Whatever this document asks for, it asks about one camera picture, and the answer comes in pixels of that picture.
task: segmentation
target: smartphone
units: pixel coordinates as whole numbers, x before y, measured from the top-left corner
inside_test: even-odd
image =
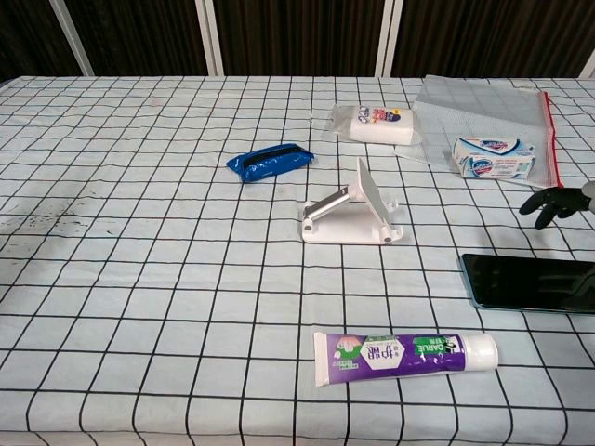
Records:
[[[464,254],[476,307],[595,314],[595,263]]]

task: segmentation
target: white soap box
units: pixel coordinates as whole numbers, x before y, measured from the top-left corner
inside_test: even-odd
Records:
[[[534,146],[514,138],[459,138],[453,159],[463,178],[527,178]]]

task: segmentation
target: wall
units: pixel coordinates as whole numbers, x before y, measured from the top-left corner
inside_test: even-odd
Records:
[[[52,5],[66,8],[79,46]],[[593,23],[592,0],[3,0],[0,81],[84,72],[588,77]]]

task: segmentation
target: toothpaste cap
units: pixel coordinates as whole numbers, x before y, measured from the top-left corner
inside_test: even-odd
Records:
[[[498,348],[489,334],[462,334],[465,344],[465,370],[493,370],[498,366]]]

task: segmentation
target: white phone stand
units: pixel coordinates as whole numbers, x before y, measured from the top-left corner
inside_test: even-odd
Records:
[[[389,204],[391,211],[397,206]],[[390,224],[390,210],[358,158],[356,183],[318,203],[305,203],[301,237],[306,243],[389,244],[403,237],[403,228]]]

